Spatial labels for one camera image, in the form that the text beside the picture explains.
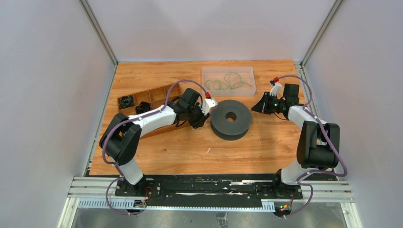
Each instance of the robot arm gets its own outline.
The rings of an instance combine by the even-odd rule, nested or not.
[[[168,102],[167,106],[138,115],[125,116],[117,114],[106,129],[99,145],[106,146],[106,153],[118,166],[127,182],[136,185],[143,178],[143,172],[137,166],[135,153],[140,138],[157,128],[176,124],[181,121],[189,121],[193,128],[202,127],[210,116],[210,110],[217,106],[217,101],[211,97],[203,99],[202,103],[197,100],[201,95],[193,89],[186,89],[182,97],[177,97]],[[112,129],[123,121],[129,121],[113,132],[112,137],[104,145],[106,136]]]
[[[318,140],[324,143],[326,143],[326,140],[317,122],[319,119],[311,116],[305,111],[307,108],[303,108],[303,105],[299,104],[299,85],[285,84],[284,93],[280,99],[277,98],[278,93],[273,93],[273,89],[270,93],[265,92],[262,99],[252,107],[252,111],[264,114],[283,113],[285,118],[301,129],[297,147],[297,159],[286,168],[278,170],[276,179],[271,186],[273,194],[281,198],[295,191],[298,181],[305,179],[313,172],[300,178],[302,174],[306,174],[310,170],[334,168],[339,161],[328,144],[317,144]],[[339,126],[334,123],[319,121],[324,125],[327,136],[339,151]]]

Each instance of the black spool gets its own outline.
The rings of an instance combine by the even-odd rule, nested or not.
[[[242,138],[248,132],[251,122],[249,109],[239,101],[221,101],[211,112],[211,129],[224,140]]]

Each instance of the wooden table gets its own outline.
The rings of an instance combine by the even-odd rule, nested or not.
[[[257,88],[254,96],[215,97],[218,102],[238,100],[249,109],[262,98],[265,91],[270,91],[271,79],[297,74],[292,60],[119,63],[100,136],[117,114],[118,97],[171,84],[180,79],[201,82],[202,67],[215,66],[253,67]],[[295,78],[282,79],[281,83],[300,84]],[[191,87],[201,93],[201,89],[193,83],[181,83],[181,87],[183,91]],[[300,103],[304,103],[302,88],[299,96]],[[141,139],[135,156],[137,163],[145,174],[263,173],[276,172],[288,166],[296,158],[300,135],[298,127],[275,115],[251,113],[252,124],[248,133],[236,141],[225,141],[214,135],[210,120],[198,129],[185,127]],[[90,170],[90,175],[96,174],[117,174],[114,167],[103,162],[99,146]]]

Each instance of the spool hole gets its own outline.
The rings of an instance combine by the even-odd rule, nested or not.
[[[229,112],[225,114],[225,118],[230,122],[234,122],[237,119],[237,115],[233,112]]]

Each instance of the gray wall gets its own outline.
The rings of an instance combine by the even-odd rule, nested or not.
[[[366,228],[401,227],[403,2],[347,0],[307,66]]]
[[[77,0],[2,1],[0,34],[0,227],[55,227],[114,67]]]
[[[301,60],[334,0],[89,0],[119,61]]]

